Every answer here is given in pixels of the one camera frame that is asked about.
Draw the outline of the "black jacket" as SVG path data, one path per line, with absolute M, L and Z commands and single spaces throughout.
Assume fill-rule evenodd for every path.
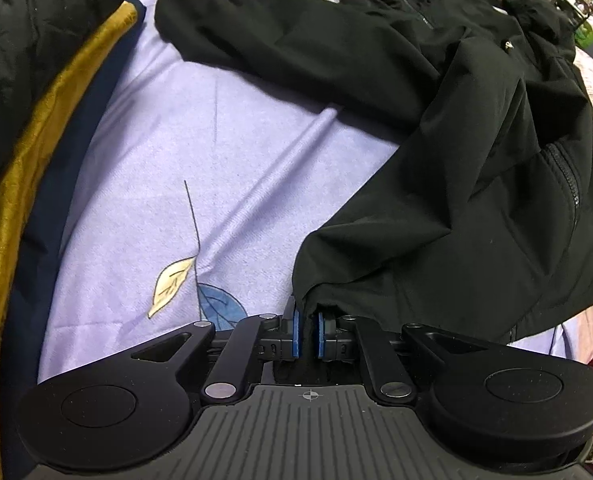
M 593 306 L 593 107 L 551 4 L 159 0 L 155 25 L 397 144 L 295 258 L 306 356 L 327 308 L 507 344 Z

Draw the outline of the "lavender cartoon bed sheet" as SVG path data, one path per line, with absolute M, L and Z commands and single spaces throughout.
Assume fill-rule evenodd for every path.
M 185 60 L 156 28 L 159 0 L 142 1 L 146 26 L 57 244 L 39 380 L 192 322 L 300 314 L 292 274 L 306 236 L 397 151 L 377 119 Z M 574 315 L 507 344 L 571 356 L 576 329 Z

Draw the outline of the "yellow and navy garment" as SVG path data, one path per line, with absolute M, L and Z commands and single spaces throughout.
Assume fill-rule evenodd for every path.
M 135 4 L 124 1 L 57 74 L 14 144 L 12 161 L 0 182 L 0 348 L 21 235 L 39 183 L 91 81 L 116 44 L 136 24 Z

